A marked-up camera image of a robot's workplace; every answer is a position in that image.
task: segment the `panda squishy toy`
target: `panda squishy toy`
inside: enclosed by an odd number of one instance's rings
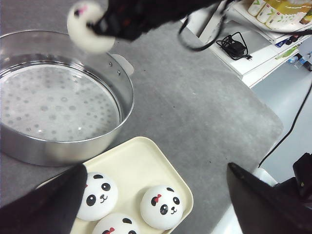
[[[109,51],[114,43],[114,37],[99,36],[88,27],[104,15],[104,10],[95,1],[76,3],[67,16],[67,31],[70,39],[82,50],[91,54],[102,54]]]
[[[101,219],[92,234],[140,234],[133,218],[120,213],[112,213]]]
[[[108,215],[115,207],[118,189],[107,175],[88,173],[77,217],[85,221],[96,221]]]
[[[141,216],[151,227],[168,230],[175,227],[183,215],[183,202],[170,186],[151,187],[140,204]]]

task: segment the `plastic tray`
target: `plastic tray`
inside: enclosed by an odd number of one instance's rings
[[[139,204],[149,187],[165,184],[175,188],[184,202],[182,220],[193,208],[190,188],[157,145],[148,138],[135,137],[86,161],[84,165],[88,172],[105,173],[117,183],[119,198],[112,213],[119,212],[133,217],[141,234],[169,234],[175,229],[157,230],[142,219]],[[91,234],[96,224],[97,221],[76,218],[71,234]]]

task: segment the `red bow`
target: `red bow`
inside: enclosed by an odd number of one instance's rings
[[[107,234],[110,234],[110,233],[112,233],[113,231],[115,231],[115,228],[110,228],[110,229],[109,229],[109,232],[108,232]]]
[[[87,5],[84,5],[82,8],[79,9],[79,14],[82,14],[87,9],[88,9]]]
[[[157,197],[155,197],[154,201],[157,203],[160,197],[161,197],[161,195],[158,194]]]

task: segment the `metal steamer pot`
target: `metal steamer pot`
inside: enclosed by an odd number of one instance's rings
[[[134,106],[133,67],[123,57],[90,55],[48,31],[8,34],[0,44],[2,152],[62,166],[112,143]]]

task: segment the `panda mouth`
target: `panda mouth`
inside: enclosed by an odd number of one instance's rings
[[[99,198],[100,198],[100,199],[103,199],[103,200],[100,202],[100,203],[103,203],[103,202],[108,198],[108,196],[104,197],[104,194],[102,194]]]

